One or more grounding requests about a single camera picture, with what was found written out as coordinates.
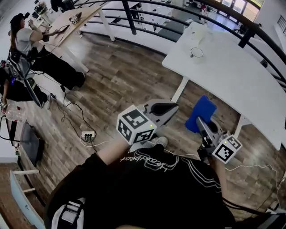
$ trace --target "white table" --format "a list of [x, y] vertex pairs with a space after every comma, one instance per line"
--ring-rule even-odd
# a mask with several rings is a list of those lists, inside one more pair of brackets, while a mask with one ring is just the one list
[[[191, 80], [241, 114], [236, 137], [243, 125], [253, 124], [279, 150], [285, 134], [284, 90], [257, 60], [222, 33], [207, 28], [204, 38], [195, 40], [195, 34], [205, 29], [192, 22], [162, 63], [184, 77], [172, 101], [178, 100]], [[190, 58], [193, 47], [204, 52], [200, 64]]]
[[[69, 21], [69, 18], [75, 16], [77, 13], [82, 13], [81, 19], [78, 23], [72, 24]], [[76, 31], [80, 29], [86, 22], [88, 22], [95, 14], [99, 14], [101, 21], [112, 41], [115, 40], [115, 37], [112, 35], [110, 26], [104, 16], [104, 13], [101, 9], [101, 6], [92, 6], [92, 7], [84, 7], [84, 8], [77, 8], [73, 10], [65, 11], [61, 14], [53, 23], [52, 28], [50, 29], [51, 32], [55, 31], [56, 29], [60, 29], [62, 26], [70, 25], [69, 28], [62, 34], [58, 34], [56, 36], [50, 37], [47, 44], [61, 47], [62, 50], [66, 52], [66, 54], [76, 62], [85, 72], [88, 72], [88, 68], [76, 57], [73, 53], [68, 49], [68, 47], [64, 44], [65, 41]]]

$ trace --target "white cup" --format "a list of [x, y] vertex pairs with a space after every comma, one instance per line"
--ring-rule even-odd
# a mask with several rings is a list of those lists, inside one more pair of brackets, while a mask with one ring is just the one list
[[200, 48], [192, 48], [190, 58], [196, 64], [200, 64], [203, 61], [204, 53]]

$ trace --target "black cap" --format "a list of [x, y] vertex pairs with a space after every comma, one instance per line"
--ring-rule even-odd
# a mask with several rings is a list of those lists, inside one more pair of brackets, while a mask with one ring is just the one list
[[15, 17], [12, 18], [10, 21], [11, 26], [17, 26], [20, 24], [21, 20], [24, 19], [24, 15], [22, 13], [16, 15]]

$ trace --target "white t-shirt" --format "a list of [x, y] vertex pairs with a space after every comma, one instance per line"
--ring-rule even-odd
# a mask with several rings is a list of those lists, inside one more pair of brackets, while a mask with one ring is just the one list
[[28, 55], [29, 51], [33, 48], [36, 47], [38, 52], [40, 52], [44, 45], [41, 44], [40, 42], [32, 42], [30, 41], [30, 36], [33, 33], [34, 30], [28, 29], [28, 28], [23, 28], [18, 31], [16, 34], [16, 48], [18, 51], [21, 53]]

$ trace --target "wooden floor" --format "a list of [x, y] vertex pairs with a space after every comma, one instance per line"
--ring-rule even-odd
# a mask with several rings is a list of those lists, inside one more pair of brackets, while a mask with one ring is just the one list
[[[119, 112], [131, 104], [140, 104], [153, 98], [170, 99], [182, 77], [162, 66], [164, 56], [122, 41], [85, 34], [81, 40], [73, 38], [69, 44], [76, 56], [90, 69], [81, 89], [71, 91], [67, 98], [84, 110], [86, 120], [96, 129], [95, 143], [110, 141], [117, 136], [115, 124]], [[186, 130], [184, 123], [194, 104], [207, 95], [217, 106], [215, 119], [225, 130], [234, 132], [239, 115], [227, 104], [192, 82], [178, 100], [179, 111], [161, 132], [168, 137], [168, 150], [177, 154], [197, 153], [202, 142], [200, 136]], [[42, 160], [33, 176], [33, 184], [44, 201], [56, 185], [72, 169], [85, 161], [93, 149], [83, 146], [70, 123], [61, 122], [63, 114], [53, 103], [50, 110], [40, 109], [28, 102], [28, 122], [45, 140]], [[74, 106], [65, 109], [79, 135], [89, 128], [81, 119], [81, 112]], [[271, 164], [278, 171], [279, 179], [286, 170], [286, 152], [275, 148], [252, 125], [245, 126], [239, 136], [243, 148], [227, 165], [232, 169], [239, 165]], [[22, 153], [26, 169], [34, 168]], [[270, 168], [238, 168], [227, 171], [230, 201], [258, 210], [265, 210], [276, 200], [276, 174]], [[279, 199], [286, 208], [286, 185], [279, 191]], [[251, 214], [234, 210], [237, 220]]]

